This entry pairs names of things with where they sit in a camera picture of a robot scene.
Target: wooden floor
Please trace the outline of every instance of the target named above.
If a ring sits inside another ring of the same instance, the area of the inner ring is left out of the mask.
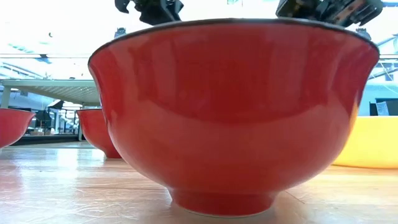
[[[0,151],[0,223],[398,223],[398,170],[330,167],[260,215],[210,218],[177,207],[122,160],[78,146]]]
[[[56,149],[94,149],[94,147],[87,141],[78,142],[61,142],[50,144],[29,144],[23,146],[10,146],[9,148],[56,148]]]

